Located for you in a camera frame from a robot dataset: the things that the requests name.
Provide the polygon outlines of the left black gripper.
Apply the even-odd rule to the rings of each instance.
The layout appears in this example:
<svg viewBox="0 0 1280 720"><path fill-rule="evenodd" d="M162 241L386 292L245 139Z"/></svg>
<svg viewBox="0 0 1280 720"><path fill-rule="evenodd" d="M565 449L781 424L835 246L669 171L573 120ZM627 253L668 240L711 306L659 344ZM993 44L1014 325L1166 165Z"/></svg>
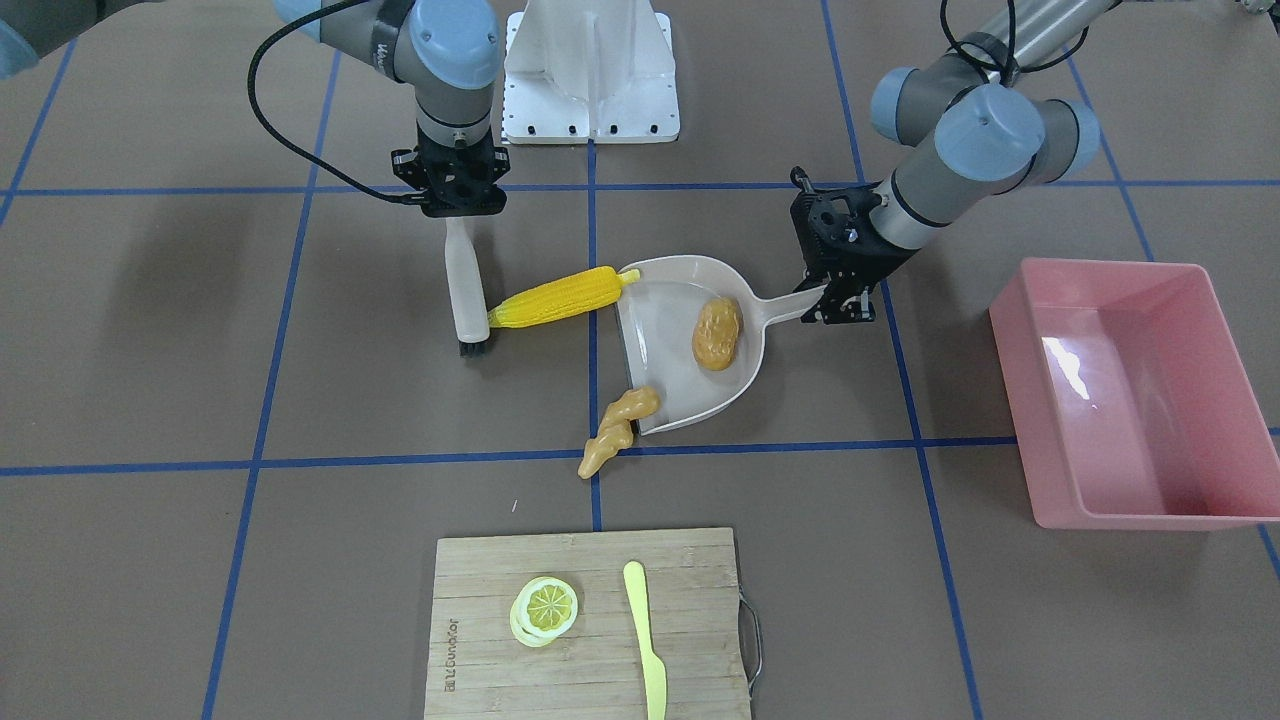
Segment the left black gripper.
<svg viewBox="0 0 1280 720"><path fill-rule="evenodd" d="M790 170L790 181L797 196L788 211L805 264L795 290L824 286L800 322L826 325L876 322L873 284L896 272L916 251L891 243L872 223L870 210L881 205L874 184L822 190L801 167Z"/></svg>

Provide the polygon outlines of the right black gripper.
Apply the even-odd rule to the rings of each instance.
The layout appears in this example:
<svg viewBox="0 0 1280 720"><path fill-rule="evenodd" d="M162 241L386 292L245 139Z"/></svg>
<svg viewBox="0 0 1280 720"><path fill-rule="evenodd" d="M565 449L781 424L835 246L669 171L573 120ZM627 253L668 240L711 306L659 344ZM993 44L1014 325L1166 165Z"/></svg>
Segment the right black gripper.
<svg viewBox="0 0 1280 720"><path fill-rule="evenodd" d="M413 191L398 202L430 218L490 217L506 209L499 179L509 172L509 152L490 140L457 149L424 140L390 155L393 174Z"/></svg>

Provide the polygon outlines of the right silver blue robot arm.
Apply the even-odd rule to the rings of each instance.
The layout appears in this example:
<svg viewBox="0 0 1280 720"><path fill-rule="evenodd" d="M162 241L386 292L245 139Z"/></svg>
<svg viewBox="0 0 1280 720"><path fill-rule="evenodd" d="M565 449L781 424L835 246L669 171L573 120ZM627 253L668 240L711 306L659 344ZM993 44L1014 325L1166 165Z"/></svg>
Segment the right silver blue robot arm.
<svg viewBox="0 0 1280 720"><path fill-rule="evenodd" d="M361 193L417 208L425 217L492 217L504 209L500 178L509 170L509 155L492 133L500 28L489 3L278 1L274 8L283 24L255 49L244 85L255 119L279 145ZM411 87L416 140L390 155L403 193L357 181L268 119L259 100L259 72L268 51L294 33Z"/></svg>

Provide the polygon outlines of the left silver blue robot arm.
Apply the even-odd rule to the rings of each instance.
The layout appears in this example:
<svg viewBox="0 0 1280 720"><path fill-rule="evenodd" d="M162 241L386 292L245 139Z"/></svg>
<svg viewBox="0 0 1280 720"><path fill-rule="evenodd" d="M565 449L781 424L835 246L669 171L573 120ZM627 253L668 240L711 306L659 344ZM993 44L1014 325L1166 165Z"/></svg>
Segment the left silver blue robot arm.
<svg viewBox="0 0 1280 720"><path fill-rule="evenodd" d="M790 173L790 217L805 263L805 323L873 322L874 288L984 199L1057 182L1100 150L1096 114L1065 99L1034 101L1019 79L1069 59L1111 1L1010 1L979 29L956 35L940 4L947 50L925 68L900 67L876 86L870 118L908 149L882 181L817 188Z"/></svg>

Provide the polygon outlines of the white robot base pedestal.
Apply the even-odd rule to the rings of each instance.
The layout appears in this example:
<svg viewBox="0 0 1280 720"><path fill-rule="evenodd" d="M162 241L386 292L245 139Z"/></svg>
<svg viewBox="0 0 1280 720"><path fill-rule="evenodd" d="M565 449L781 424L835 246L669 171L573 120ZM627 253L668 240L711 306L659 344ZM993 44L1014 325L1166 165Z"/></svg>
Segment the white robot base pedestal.
<svg viewBox="0 0 1280 720"><path fill-rule="evenodd" d="M672 23L652 3L530 1L506 18L504 40L504 143L680 137Z"/></svg>

